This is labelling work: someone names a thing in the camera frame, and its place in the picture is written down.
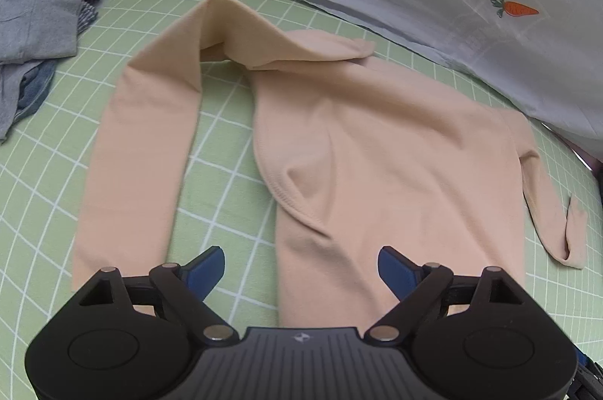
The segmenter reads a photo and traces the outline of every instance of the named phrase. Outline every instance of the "folded sleeve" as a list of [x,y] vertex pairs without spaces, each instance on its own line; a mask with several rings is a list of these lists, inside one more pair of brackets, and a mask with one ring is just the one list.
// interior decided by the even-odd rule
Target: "folded sleeve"
[[560,263],[582,269],[586,263],[586,211],[580,208],[580,202],[572,195],[567,216],[563,213],[528,120],[517,111],[497,111],[511,130],[517,147],[523,194],[542,245]]

